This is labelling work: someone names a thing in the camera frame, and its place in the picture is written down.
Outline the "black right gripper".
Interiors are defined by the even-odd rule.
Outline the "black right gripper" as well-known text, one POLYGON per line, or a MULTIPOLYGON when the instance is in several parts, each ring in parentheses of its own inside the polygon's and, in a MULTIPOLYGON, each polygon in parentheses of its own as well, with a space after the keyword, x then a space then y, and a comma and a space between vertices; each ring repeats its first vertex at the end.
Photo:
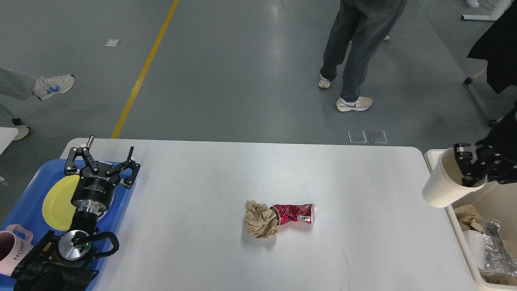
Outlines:
POLYGON ((515 183, 517 178, 516 106, 476 145, 454 144, 454 158, 463 175, 462 184, 473 187, 486 182, 515 183))

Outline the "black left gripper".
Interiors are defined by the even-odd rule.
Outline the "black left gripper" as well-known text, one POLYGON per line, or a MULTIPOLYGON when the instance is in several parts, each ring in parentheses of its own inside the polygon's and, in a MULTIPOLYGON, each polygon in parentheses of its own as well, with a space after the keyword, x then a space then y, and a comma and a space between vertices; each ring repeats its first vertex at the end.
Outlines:
POLYGON ((71 199, 71 203, 76 207, 77 212, 97 213, 98 211, 105 211, 109 202, 109 195, 115 191, 116 185, 131 189, 141 168, 140 164, 132 157, 134 147, 130 147, 126 161, 105 170, 105 176, 97 175, 99 172, 97 162, 89 153, 94 138, 94 135, 90 135, 84 147, 72 147, 64 167, 65 175, 78 174, 80 170, 75 164, 75 160, 81 157, 85 165, 94 173, 79 174, 80 180, 71 199), (131 170, 131 174, 122 180, 120 174, 127 169, 131 170))

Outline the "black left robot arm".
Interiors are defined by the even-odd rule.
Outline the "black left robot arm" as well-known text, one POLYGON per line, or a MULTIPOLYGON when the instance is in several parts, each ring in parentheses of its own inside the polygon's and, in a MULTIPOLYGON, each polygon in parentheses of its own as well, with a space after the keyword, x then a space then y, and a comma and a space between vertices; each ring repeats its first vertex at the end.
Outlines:
POLYGON ((9 256, 14 266, 1 272, 2 291, 90 291, 119 249, 115 231, 141 166, 133 147, 114 164, 94 159, 92 143, 41 166, 2 223, 22 240, 9 256))

